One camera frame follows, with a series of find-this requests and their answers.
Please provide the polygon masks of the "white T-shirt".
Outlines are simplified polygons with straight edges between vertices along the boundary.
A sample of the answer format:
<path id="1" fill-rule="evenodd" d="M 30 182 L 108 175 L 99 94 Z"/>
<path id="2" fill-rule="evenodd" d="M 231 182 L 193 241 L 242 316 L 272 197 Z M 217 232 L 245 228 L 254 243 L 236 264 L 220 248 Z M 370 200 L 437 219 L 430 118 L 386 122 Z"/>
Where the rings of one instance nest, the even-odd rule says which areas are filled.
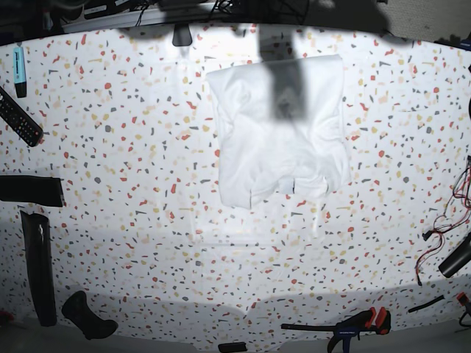
<path id="1" fill-rule="evenodd" d="M 319 198 L 348 182 L 338 55 L 210 72 L 224 205 L 249 209 L 274 192 Z"/>

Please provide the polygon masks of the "small black block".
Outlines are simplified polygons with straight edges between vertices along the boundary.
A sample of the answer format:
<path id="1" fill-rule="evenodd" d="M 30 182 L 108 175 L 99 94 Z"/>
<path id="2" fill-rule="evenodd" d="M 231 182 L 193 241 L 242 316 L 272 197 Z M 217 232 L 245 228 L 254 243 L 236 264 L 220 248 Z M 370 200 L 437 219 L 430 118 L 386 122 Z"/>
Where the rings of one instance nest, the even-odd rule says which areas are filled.
<path id="1" fill-rule="evenodd" d="M 222 343 L 218 345 L 218 350 L 220 353 L 246 352 L 247 345 L 245 342 Z"/>

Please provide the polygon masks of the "black orange bar clamp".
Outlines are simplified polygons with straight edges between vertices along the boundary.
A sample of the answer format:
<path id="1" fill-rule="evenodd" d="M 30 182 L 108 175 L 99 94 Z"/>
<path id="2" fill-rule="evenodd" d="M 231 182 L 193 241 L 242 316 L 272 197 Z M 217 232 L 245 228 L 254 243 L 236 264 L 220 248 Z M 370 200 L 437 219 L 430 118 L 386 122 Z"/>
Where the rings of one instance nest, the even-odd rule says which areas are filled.
<path id="1" fill-rule="evenodd" d="M 332 353 L 338 343 L 342 343 L 342 351 L 350 352 L 353 338 L 360 340 L 362 332 L 374 332 L 376 335 L 387 335 L 391 330 L 392 315 L 385 307 L 376 312 L 374 307 L 351 316 L 335 325 L 302 325 L 281 324 L 281 329 L 304 332 L 332 332 L 333 336 L 327 344 L 327 353 Z"/>

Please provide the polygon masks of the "long black tube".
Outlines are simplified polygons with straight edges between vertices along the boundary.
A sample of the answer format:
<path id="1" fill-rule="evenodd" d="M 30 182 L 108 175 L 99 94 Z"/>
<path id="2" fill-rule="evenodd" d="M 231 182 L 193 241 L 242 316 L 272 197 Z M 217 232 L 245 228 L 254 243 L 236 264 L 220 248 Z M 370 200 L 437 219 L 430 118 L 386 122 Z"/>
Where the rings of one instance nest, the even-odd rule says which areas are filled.
<path id="1" fill-rule="evenodd" d="M 26 267 L 35 312 L 42 327 L 57 323 L 52 279 L 49 219 L 37 213 L 21 214 Z"/>

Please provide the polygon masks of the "black TV remote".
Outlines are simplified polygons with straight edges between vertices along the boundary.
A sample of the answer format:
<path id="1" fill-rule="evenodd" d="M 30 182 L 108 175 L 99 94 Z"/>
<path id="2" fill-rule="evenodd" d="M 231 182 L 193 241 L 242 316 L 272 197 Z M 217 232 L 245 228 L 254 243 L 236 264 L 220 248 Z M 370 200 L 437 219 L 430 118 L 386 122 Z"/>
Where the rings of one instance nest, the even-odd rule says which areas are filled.
<path id="1" fill-rule="evenodd" d="M 28 146 L 36 147 L 43 137 L 43 130 L 3 88 L 0 92 L 1 117 Z"/>

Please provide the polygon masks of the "black cylinder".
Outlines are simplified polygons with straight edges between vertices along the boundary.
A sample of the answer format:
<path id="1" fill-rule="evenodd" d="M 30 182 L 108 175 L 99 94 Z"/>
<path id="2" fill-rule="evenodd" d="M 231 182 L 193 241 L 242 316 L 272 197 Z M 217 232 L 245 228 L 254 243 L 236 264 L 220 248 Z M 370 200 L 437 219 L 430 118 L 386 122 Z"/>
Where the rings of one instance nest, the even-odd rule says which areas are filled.
<path id="1" fill-rule="evenodd" d="M 439 271 L 446 278 L 451 278 L 470 261 L 470 234 L 439 265 Z"/>

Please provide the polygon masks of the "blue highlighter marker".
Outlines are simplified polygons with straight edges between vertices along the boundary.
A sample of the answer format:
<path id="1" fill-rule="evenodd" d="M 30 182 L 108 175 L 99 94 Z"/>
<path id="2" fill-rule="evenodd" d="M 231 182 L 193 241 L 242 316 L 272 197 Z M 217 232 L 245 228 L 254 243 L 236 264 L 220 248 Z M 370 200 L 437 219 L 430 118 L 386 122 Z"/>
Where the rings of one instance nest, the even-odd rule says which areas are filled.
<path id="1" fill-rule="evenodd" d="M 27 93 L 27 83 L 26 83 L 26 67 L 25 67 L 25 58 L 24 50 L 20 46 L 16 46 L 13 49 L 13 59 L 14 59 L 14 86 L 16 96 L 18 98 L 25 98 Z"/>

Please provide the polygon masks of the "black bracket on rail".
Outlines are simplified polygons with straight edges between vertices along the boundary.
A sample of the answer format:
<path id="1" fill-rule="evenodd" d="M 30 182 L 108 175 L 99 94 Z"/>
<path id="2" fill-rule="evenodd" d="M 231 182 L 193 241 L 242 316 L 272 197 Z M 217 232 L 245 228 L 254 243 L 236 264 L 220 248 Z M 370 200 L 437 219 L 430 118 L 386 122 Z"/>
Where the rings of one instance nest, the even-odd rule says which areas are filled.
<path id="1" fill-rule="evenodd" d="M 187 47 L 193 42 L 188 24 L 175 24 L 172 44 L 175 47 Z"/>

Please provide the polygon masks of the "aluminium extrusion rail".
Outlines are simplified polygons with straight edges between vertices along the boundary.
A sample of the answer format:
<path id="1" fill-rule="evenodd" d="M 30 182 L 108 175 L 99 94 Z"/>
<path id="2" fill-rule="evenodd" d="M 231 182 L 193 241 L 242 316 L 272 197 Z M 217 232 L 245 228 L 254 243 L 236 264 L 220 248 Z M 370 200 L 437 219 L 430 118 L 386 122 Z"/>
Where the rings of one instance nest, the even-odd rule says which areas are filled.
<path id="1" fill-rule="evenodd" d="M 64 24 L 65 33 L 88 32 L 102 29 L 130 28 L 134 26 L 146 26 L 153 24 L 169 23 L 169 13 L 160 11 L 157 8 L 147 9 L 143 12 L 135 11 L 128 13 L 119 13 L 115 15 L 94 18 L 91 20 L 82 20 L 70 24 Z"/>

